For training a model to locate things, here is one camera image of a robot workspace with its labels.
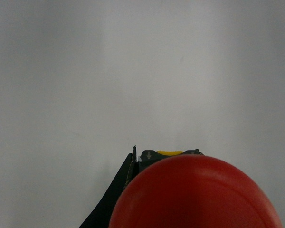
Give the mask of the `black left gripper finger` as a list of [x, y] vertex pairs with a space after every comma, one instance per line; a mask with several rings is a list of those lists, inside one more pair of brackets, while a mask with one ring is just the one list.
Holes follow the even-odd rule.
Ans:
[[107, 228], [114, 207], [124, 189], [138, 174], [136, 147], [127, 155], [99, 203], [80, 225], [80, 228]]

